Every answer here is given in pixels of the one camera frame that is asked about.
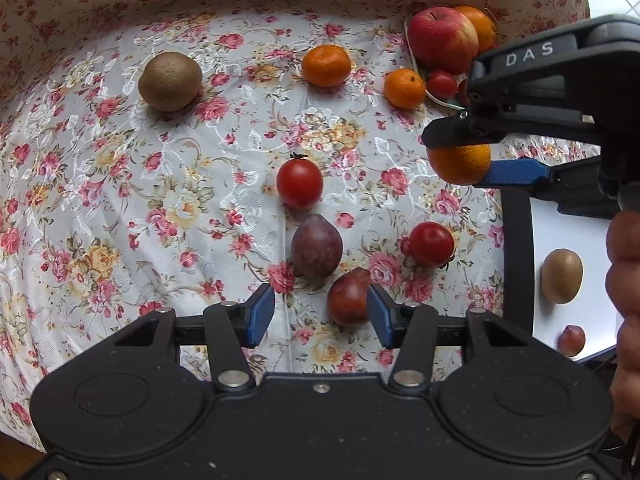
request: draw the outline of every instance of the floral tablecloth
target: floral tablecloth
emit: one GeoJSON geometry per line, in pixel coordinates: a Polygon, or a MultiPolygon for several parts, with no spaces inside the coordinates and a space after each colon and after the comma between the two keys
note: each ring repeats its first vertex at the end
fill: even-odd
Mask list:
{"type": "MultiPolygon", "coordinates": [[[[160,305],[199,314],[270,282],[276,314],[246,352],[258,376],[390,369],[370,326],[326,317],[330,285],[356,266],[444,314],[500,312],[499,193],[434,176],[419,134],[443,110],[402,112],[381,94],[385,73],[410,65],[404,18],[427,3],[489,7],[501,40],[588,15],[586,0],[0,0],[0,431],[39,447],[28,410],[38,381],[160,305]],[[351,77],[311,88],[301,59],[329,42],[348,50],[351,77]],[[158,114],[137,81],[167,50],[199,63],[203,87],[158,114]],[[293,151],[322,169],[314,211],[344,240],[322,283],[295,278],[287,259],[302,218],[274,177],[293,151]],[[449,270],[408,255],[427,219],[454,234],[449,270]]],[[[494,155],[591,153],[536,138],[494,155]]],[[[459,360],[438,352],[434,376],[459,360]]],[[[185,349],[182,363],[208,377],[206,348],[185,349]]]]}

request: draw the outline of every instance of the screw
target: screw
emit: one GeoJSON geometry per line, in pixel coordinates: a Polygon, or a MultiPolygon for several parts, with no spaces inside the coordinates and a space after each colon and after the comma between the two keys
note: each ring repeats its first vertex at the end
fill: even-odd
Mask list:
{"type": "Polygon", "coordinates": [[[408,388],[420,386],[425,380],[424,374],[418,370],[400,370],[394,374],[394,381],[408,388]]]}
{"type": "Polygon", "coordinates": [[[598,475],[593,471],[583,471],[575,478],[575,480],[598,480],[598,475]]]}
{"type": "Polygon", "coordinates": [[[314,391],[317,394],[325,394],[330,389],[331,389],[331,386],[329,386],[327,383],[316,383],[316,384],[314,384],[314,391]]]}
{"type": "Polygon", "coordinates": [[[249,375],[242,370],[225,370],[218,376],[218,382],[227,388],[239,388],[249,382],[249,375]]]}

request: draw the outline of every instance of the red tomato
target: red tomato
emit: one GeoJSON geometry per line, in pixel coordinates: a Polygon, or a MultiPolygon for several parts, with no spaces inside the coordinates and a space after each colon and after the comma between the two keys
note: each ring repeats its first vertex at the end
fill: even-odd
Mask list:
{"type": "Polygon", "coordinates": [[[448,229],[436,222],[422,222],[409,236],[415,261],[426,267],[442,267],[453,258],[456,245],[448,229]]]}
{"type": "Polygon", "coordinates": [[[460,101],[465,108],[471,105],[469,96],[466,95],[466,79],[460,81],[458,85],[458,101],[460,101]]]}
{"type": "Polygon", "coordinates": [[[427,92],[441,101],[447,101],[458,92],[458,83],[449,72],[434,70],[427,80],[427,92]]]}
{"type": "Polygon", "coordinates": [[[306,155],[293,153],[278,170],[276,187],[282,201],[296,209],[310,209],[322,195],[322,173],[306,155]]]}

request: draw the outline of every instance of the black cable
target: black cable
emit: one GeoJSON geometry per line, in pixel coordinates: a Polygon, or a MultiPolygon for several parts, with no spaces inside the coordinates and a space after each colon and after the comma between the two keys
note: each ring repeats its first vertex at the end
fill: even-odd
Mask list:
{"type": "MultiPolygon", "coordinates": [[[[640,436],[640,420],[636,420],[631,430],[631,434],[629,435],[628,440],[625,444],[625,449],[622,452],[622,474],[625,476],[631,476],[631,461],[633,460],[634,453],[636,451],[636,446],[638,445],[638,437],[640,436]]],[[[638,461],[634,464],[634,472],[637,473],[636,466],[640,468],[638,461]]]]}
{"type": "Polygon", "coordinates": [[[602,370],[605,366],[610,365],[610,364],[615,360],[615,358],[616,358],[616,357],[618,357],[618,354],[617,354],[616,352],[613,352],[613,355],[612,355],[612,356],[608,357],[607,359],[604,359],[604,361],[603,361],[603,362],[601,362],[598,366],[596,366],[596,367],[593,369],[593,373],[594,373],[594,374],[597,374],[597,373],[598,373],[600,370],[602,370]]]}

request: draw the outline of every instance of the wooden floor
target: wooden floor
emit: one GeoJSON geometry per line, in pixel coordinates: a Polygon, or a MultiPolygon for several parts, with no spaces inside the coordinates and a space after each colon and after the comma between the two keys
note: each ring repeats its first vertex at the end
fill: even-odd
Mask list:
{"type": "Polygon", "coordinates": [[[0,478],[4,475],[9,480],[17,480],[43,456],[33,447],[0,433],[0,478]]]}

